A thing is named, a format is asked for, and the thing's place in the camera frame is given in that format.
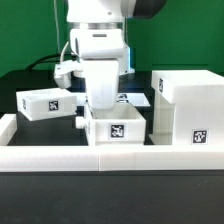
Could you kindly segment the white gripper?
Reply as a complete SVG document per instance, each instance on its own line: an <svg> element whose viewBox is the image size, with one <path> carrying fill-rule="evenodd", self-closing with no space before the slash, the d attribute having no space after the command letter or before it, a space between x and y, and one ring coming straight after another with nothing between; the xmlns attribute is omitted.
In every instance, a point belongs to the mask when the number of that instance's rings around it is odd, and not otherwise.
<svg viewBox="0 0 224 224"><path fill-rule="evenodd" d="M118 60L84 60L82 65L90 108L94 110L113 108L118 91Z"/></svg>

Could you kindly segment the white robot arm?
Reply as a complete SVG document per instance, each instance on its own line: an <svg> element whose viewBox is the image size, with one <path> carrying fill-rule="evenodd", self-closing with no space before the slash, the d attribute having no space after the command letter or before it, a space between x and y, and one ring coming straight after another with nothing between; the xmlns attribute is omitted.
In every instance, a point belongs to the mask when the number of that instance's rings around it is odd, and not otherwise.
<svg viewBox="0 0 224 224"><path fill-rule="evenodd" d="M126 20L151 19L167 0L68 0L73 71L85 79L89 107L109 110L119 78L134 70L126 40Z"/></svg>

